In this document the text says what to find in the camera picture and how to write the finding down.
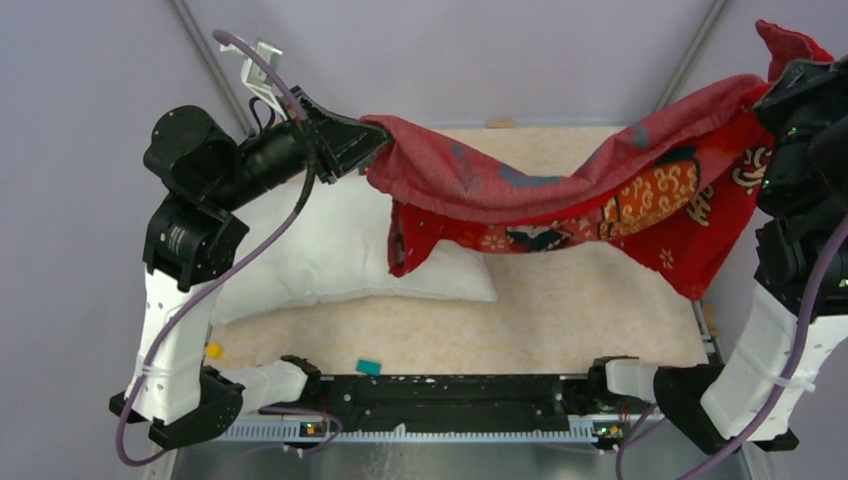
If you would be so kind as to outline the white pillow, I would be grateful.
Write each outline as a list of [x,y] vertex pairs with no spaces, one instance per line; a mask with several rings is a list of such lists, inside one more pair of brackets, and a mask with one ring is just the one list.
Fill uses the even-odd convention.
[[363,176],[314,186],[293,225],[220,288],[212,323],[369,296],[494,302],[483,257],[439,242],[412,273],[389,272],[392,200]]

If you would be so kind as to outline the red patterned pillowcase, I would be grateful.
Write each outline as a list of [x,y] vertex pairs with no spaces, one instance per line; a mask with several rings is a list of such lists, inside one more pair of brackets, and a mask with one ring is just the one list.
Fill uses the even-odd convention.
[[572,174],[530,175],[458,140],[370,115],[391,143],[367,172],[392,200],[388,268],[403,277],[442,241],[486,254],[606,242],[684,297],[705,293],[756,208],[774,137],[753,107],[794,60],[831,62],[811,37],[764,20],[766,78],[706,86],[608,137]]

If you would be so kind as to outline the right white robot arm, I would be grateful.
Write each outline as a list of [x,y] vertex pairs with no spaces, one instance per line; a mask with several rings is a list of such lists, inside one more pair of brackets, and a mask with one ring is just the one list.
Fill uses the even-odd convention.
[[752,307],[722,365],[688,368],[597,359],[586,397],[612,412],[626,397],[655,404],[703,453],[745,442],[796,448],[788,421],[847,336],[847,62],[793,60],[754,106],[775,138],[756,198]]

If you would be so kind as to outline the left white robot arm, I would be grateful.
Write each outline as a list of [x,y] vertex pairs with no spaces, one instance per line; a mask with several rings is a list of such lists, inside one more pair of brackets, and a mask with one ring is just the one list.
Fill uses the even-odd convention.
[[243,141],[195,105],[168,111],[152,129],[143,163],[167,193],[146,230],[133,377],[109,408],[121,427],[147,423],[161,452],[213,440],[239,414],[270,403],[302,414],[319,404],[321,388],[299,360],[231,373],[204,362],[213,300],[255,259],[237,253],[249,229],[236,211],[303,175],[293,206],[300,213],[317,182],[362,170],[391,142],[386,129],[331,112],[301,89],[293,98],[289,119]]

